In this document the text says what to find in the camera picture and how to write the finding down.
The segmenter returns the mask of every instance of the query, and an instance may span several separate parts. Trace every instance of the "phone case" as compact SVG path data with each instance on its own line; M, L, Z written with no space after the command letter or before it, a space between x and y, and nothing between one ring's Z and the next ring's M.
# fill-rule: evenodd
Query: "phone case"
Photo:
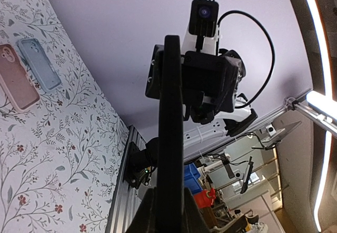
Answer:
M19 57L9 44L0 45L0 85L18 113L40 100Z
M17 45L28 65L31 67L42 90L50 93L61 85L60 77L57 75L52 63L37 39L20 40Z

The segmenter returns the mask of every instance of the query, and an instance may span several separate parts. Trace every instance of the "led light strip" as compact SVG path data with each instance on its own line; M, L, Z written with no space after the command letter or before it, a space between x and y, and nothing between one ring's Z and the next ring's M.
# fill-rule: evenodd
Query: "led light strip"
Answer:
M320 47L321 60L322 60L322 65L323 65L325 95L329 99L332 99L332 81L331 81L329 51L328 51L328 45L326 43L324 28L323 28L323 24L322 24L321 17L320 17L320 12L318 10L316 0L306 0L306 1L308 3L311 16L314 21L316 35L317 35L318 43ZM326 182L326 175L328 174L328 167L329 167L330 153L331 153L331 140L332 140L332 134L330 132L326 132L322 175L321 175L319 190L318 190L316 203L314 207L314 220L317 226L317 230L319 232L321 232L322 229L321 229L321 225L320 225L319 218L318 218L318 210L320 208L321 201L323 198L323 192L324 192L324 187L325 187L325 182Z

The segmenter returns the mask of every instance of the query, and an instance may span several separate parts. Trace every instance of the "red container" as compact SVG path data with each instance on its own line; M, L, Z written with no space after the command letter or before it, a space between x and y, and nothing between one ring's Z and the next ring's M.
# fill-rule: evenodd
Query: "red container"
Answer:
M213 205L214 200L216 198L215 196L215 190L214 188L211 189L211 191L208 190L202 190L202 192L196 194L193 196L194 200L198 206L198 208L206 208Z

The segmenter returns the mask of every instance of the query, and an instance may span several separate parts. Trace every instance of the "camera lens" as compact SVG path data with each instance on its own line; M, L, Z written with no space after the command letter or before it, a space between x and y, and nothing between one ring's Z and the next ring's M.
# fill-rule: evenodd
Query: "camera lens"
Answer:
M211 9L208 6L202 6L199 8L199 16L201 18L211 17Z

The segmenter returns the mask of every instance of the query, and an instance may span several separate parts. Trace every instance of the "camera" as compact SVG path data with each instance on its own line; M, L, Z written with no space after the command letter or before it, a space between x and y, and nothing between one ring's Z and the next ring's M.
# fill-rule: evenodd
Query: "camera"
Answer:
M215 0L193 0L189 33L203 37L214 37L219 4Z

